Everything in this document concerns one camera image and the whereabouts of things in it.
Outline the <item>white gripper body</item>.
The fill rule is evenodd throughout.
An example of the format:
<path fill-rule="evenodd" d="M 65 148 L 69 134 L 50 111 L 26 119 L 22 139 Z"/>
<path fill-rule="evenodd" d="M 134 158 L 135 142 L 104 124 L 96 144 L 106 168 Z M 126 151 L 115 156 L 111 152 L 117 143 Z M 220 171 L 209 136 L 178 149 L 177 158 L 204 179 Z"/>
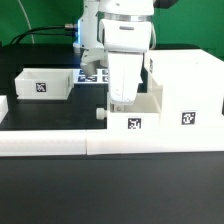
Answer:
<path fill-rule="evenodd" d="M 112 104 L 133 104 L 137 95 L 143 54 L 149 49 L 150 23 L 102 19 L 99 39 L 107 54 L 109 96 Z"/>

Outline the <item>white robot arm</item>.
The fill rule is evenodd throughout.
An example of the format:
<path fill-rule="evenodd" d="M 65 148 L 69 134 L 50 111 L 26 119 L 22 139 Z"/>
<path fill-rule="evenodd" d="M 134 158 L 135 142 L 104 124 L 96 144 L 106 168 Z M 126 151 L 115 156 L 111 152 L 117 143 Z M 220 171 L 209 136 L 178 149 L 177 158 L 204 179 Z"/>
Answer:
<path fill-rule="evenodd" d="M 142 69 L 156 47 L 154 12 L 178 1 L 83 0 L 73 47 L 81 53 L 85 75 L 94 75 L 98 66 L 108 69 L 110 105 L 124 108 L 136 103 Z"/>

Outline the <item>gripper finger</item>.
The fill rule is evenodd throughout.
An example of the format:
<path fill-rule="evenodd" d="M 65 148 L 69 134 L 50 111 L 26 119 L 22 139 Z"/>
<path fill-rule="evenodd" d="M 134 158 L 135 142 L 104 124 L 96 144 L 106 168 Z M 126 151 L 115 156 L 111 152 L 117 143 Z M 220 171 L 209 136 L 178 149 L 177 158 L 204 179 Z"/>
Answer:
<path fill-rule="evenodd" d="M 123 109 L 122 109 L 122 105 L 119 105 L 119 104 L 113 104 L 113 112 L 122 112 Z"/>

